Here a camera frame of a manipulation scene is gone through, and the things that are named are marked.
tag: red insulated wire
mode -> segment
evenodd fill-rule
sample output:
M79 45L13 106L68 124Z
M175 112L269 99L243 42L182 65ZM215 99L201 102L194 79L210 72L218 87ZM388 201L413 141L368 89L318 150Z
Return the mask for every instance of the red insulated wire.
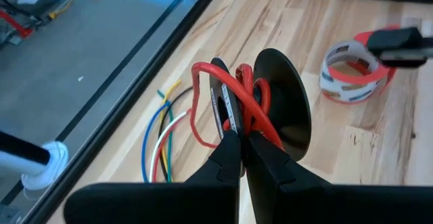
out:
M192 66L191 69L193 80L193 101L189 122L191 124L191 129L194 136L196 136L197 140L202 145L210 148L217 147L212 143L207 143L203 141L196 129L196 112L198 106L198 98L200 96L200 72L206 72L211 76L219 79L221 82L225 83L232 92L236 94L237 98L239 98L242 103L241 110L244 120L244 128L247 134L253 129L262 131L270 141L272 141L277 147L283 149L278 133L274 129L271 121L267 116L267 113L269 112L269 107L271 105L271 90L269 88L268 82L265 79L258 79L256 81L256 84L260 87L260 90L262 91L262 101L261 106L259 106L259 104L252 96L253 76L252 69L249 65L242 64L236 69L236 80L229 73L225 72L222 68L219 68L218 66L206 62L197 62Z

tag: black cable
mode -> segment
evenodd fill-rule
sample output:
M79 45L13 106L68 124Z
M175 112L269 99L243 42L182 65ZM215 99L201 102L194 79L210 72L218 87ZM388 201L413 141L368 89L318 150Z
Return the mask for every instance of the black cable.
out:
M158 131L158 139L162 134L162 130L164 129L164 122L165 122L165 119L167 118L168 111L170 111L170 109L173 107L173 105L190 90L192 90L192 86L186 88L186 90L184 90L180 94L178 94L178 96L176 96L176 98L170 103L170 105L168 105L167 109L164 112L164 116L162 116L162 122L160 124L160 129ZM167 170L164 167L164 161L162 159L162 152L160 153L160 163L161 163L162 173L164 174L165 181L168 181L168 174L167 174Z

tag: gray floor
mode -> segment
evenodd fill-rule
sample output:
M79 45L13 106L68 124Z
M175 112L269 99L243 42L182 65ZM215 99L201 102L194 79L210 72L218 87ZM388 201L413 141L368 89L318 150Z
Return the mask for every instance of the gray floor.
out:
M197 0L157 29L65 139L73 157ZM59 18L0 51L0 130L54 140L173 0L75 0ZM0 169L0 199L19 175ZM18 196L23 212L35 201Z

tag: yellow wire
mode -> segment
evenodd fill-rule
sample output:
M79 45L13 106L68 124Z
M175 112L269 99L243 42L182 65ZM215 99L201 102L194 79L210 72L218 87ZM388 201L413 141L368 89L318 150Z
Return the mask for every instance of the yellow wire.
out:
M168 97L170 96L171 92L173 92L173 90L175 90L176 87L177 87L178 85L180 85L180 84L181 84L181 80L179 79L179 80L176 81L174 84L172 84L172 85L170 86L170 88L168 88L168 91L167 91L167 93L165 93L165 97L164 97L164 99L162 100L161 105L165 104L165 102L168 100ZM160 122L161 122L161 123L162 123L162 118L164 117L163 111L161 111L161 113L160 113ZM162 150L161 150L161 151L163 152L163 153L162 153L162 160L164 161L164 164L165 164L165 166L164 166L165 171L168 171L167 151L165 150L165 145L162 146Z
M69 8L69 6L72 4L73 1L74 0L66 0L65 2L63 2L63 4L60 5L60 7L65 5L63 8L57 9L57 10L51 12L49 14L49 16L51 18L56 18L58 14L64 13Z

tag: butcher block workbench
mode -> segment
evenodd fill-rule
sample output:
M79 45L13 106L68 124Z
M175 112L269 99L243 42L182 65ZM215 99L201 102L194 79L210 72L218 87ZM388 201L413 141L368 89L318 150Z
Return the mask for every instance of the butcher block workbench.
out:
M253 65L266 47L287 55L301 74L309 98L313 132L302 166L332 183L432 185L433 63L397 71L385 92L361 104L331 102L318 86L328 48L388 24L416 25L423 35L431 35L433 6L382 0L213 0L74 189L96 182L142 182L141 145L162 101L157 89L166 91L181 79L173 98L191 86L194 62L220 57L234 74L242 63ZM197 126L205 141L218 143L207 74L201 75L200 86ZM190 93L177 103L174 114L188 109L191 99ZM148 143L147 171L157 128ZM177 127L173 139L173 177L184 181L212 150L196 141L188 120ZM240 223L253 223L245 178L241 182ZM49 223L64 222L62 209Z

